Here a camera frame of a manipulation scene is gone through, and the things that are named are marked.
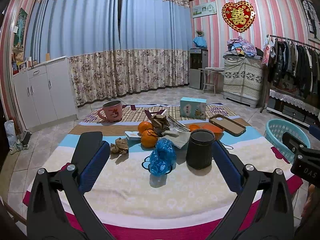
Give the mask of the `person's right hand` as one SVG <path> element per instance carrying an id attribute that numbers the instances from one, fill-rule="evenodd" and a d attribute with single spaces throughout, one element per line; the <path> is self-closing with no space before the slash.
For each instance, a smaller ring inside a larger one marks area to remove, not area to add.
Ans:
<path id="1" fill-rule="evenodd" d="M 308 218 L 317 206 L 319 206 L 319 188 L 310 184 L 308 188 L 308 197 L 303 207 L 302 218 Z"/>

